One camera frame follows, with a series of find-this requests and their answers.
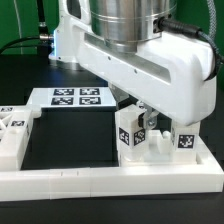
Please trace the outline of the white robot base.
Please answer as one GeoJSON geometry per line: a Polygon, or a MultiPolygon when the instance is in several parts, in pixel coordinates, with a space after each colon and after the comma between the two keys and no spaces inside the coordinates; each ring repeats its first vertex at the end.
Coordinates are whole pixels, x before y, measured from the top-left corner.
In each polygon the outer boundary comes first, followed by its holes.
{"type": "Polygon", "coordinates": [[[53,37],[54,48],[49,55],[50,64],[63,69],[80,70],[81,67],[73,50],[71,27],[67,20],[59,22],[58,27],[54,30],[53,37]]]}

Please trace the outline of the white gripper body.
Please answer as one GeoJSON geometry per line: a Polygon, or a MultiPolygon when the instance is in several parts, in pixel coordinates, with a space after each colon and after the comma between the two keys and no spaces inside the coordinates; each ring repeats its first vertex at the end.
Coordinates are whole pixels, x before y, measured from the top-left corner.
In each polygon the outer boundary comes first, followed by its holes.
{"type": "Polygon", "coordinates": [[[177,0],[60,0],[59,52],[171,119],[190,125],[216,101],[215,53],[172,19],[177,0]]]}

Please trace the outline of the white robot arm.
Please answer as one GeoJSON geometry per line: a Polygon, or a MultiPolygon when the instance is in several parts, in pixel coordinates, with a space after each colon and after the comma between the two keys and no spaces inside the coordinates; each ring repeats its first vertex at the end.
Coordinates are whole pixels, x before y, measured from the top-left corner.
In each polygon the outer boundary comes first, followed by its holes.
{"type": "Polygon", "coordinates": [[[57,56],[77,63],[146,105],[190,125],[216,101],[215,55],[169,19],[176,0],[59,1],[57,56]]]}

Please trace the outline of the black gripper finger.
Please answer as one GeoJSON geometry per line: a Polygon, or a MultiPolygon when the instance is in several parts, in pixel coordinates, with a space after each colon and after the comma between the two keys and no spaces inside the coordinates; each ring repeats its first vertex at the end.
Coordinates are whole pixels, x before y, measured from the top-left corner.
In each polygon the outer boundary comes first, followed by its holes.
{"type": "Polygon", "coordinates": [[[138,101],[136,106],[143,110],[138,116],[138,126],[144,129],[154,129],[157,125],[157,116],[159,112],[142,101],[138,101]]]}
{"type": "Polygon", "coordinates": [[[108,87],[116,101],[116,106],[118,109],[123,109],[132,104],[131,97],[128,93],[111,83],[108,84],[108,87]]]}

